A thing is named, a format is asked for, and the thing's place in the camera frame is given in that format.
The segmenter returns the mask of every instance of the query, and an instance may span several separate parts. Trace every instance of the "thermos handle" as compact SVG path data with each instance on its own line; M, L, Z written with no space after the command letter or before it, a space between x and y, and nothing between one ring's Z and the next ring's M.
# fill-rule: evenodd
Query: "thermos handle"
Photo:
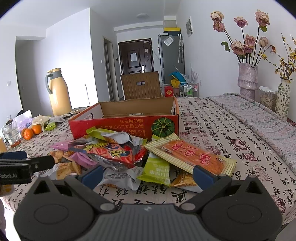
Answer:
M47 76L45 76L45 85L46 85L46 89L48 91L48 93L51 95L52 94L52 90L49 88L48 86L48 77L52 77L53 74L48 74Z

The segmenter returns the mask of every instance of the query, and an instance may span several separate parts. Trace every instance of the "chair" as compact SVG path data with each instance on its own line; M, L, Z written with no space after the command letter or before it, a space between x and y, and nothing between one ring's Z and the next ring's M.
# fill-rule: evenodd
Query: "chair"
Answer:
M124 74L121 82L126 100L161 97L158 72Z

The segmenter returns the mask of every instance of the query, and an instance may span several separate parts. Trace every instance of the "yellow thermos jug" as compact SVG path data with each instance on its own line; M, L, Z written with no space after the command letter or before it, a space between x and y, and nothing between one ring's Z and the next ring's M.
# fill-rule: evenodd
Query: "yellow thermos jug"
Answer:
M60 68L47 71L45 85L49 93L53 115L63 115L72 111L67 84Z

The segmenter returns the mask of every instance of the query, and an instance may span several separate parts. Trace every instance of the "floral vase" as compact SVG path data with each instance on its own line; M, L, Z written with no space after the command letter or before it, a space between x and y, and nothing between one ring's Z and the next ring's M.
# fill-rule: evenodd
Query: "floral vase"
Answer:
M281 83L278 87L278 94L276 98L275 113L279 114L280 117L287 120L288 111L290 104L290 86L289 82L281 78Z
M255 100L255 90L258 89L258 68L253 64L239 63L239 77L237 85L240 94Z

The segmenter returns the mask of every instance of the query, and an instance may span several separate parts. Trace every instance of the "orange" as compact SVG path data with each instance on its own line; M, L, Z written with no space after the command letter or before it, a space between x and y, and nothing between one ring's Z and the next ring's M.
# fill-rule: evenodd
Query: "orange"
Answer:
M24 139L25 140L30 140L33 137L34 133L31 129L26 129L24 131Z
M21 132L22 138L24 138L24 132L25 132L26 129L27 129L27 128L24 128L24 129L22 130L22 132Z
M32 126L32 131L34 132L35 135L40 134L42 132L41 125L34 125L34 126Z

